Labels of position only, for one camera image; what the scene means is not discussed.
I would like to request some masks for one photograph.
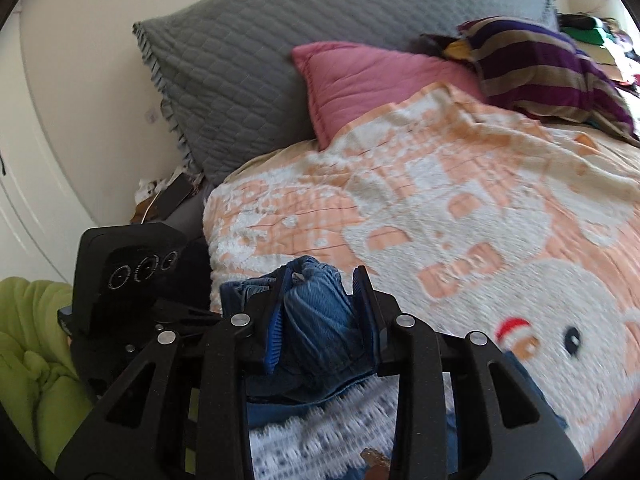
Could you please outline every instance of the gray quilted pillow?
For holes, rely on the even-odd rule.
[[[202,0],[134,25],[162,114],[196,170],[217,185],[277,148],[313,137],[292,47],[344,40],[407,50],[497,14],[555,28],[553,0]]]

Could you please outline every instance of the striped pillow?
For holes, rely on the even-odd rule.
[[[573,41],[537,23],[495,16],[458,27],[471,47],[488,103],[530,117],[596,121],[640,146],[626,103]]]

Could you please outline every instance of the white door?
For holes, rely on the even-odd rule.
[[[69,110],[68,113],[81,112]],[[57,271],[56,279],[72,283],[79,239],[85,230],[95,227],[95,223],[60,170],[40,126],[22,62],[19,9],[14,10],[0,31],[0,118],[0,155],[6,168],[6,175],[0,175],[0,179],[4,200],[8,199],[14,215],[5,221],[10,234],[0,236],[3,240],[15,241],[6,249],[2,246],[2,257],[8,260],[2,263],[2,269],[11,266],[11,260],[20,259],[18,253],[11,251],[26,250],[31,265],[35,257],[33,251],[39,249],[47,265]],[[10,217],[4,205],[2,212],[7,219]],[[25,267],[23,263],[15,266]],[[38,270],[50,277],[50,271],[44,271],[49,267],[43,265]],[[9,274],[20,275],[17,270]]]
[[[27,280],[53,280],[63,277],[47,261],[20,222],[4,187],[0,186],[0,279],[20,276]]]

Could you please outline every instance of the pink pillow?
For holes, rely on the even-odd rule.
[[[484,102],[476,74],[437,57],[345,41],[300,45],[292,56],[306,80],[321,150],[345,124],[379,106],[405,101],[436,81],[451,83]]]

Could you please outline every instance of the camera lens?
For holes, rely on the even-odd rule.
[[[109,277],[109,283],[108,283],[109,288],[111,290],[117,290],[118,288],[120,288],[121,286],[123,286],[125,283],[129,281],[130,275],[131,275],[131,267],[129,267],[128,265],[123,265],[121,267],[118,267],[116,270],[113,271],[113,273]]]
[[[144,282],[151,278],[158,268],[158,260],[159,258],[155,254],[142,260],[136,269],[136,275],[134,276],[135,280],[137,282]]]
[[[162,270],[167,270],[169,267],[171,267],[174,264],[174,261],[176,260],[177,257],[178,257],[178,253],[176,251],[171,251],[162,260],[162,265],[160,266],[160,268]]]

